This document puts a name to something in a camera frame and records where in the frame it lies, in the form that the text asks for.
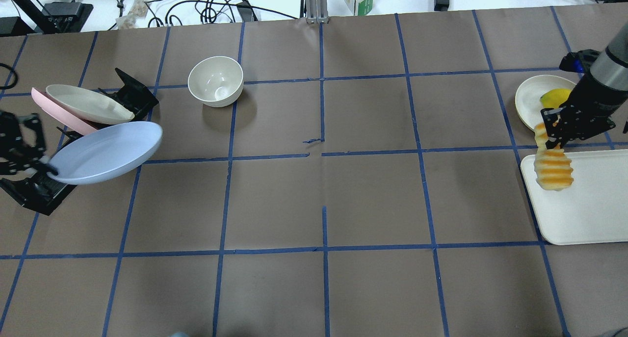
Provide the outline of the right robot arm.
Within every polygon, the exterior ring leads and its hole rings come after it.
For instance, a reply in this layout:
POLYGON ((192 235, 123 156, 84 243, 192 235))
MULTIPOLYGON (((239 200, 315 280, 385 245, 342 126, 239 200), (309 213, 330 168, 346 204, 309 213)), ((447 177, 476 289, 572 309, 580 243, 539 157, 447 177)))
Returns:
POLYGON ((561 70, 583 75, 565 102, 541 110, 547 149, 563 148, 616 127, 611 116, 628 95, 627 37, 628 27, 623 26, 605 49, 570 52, 562 58, 561 70))

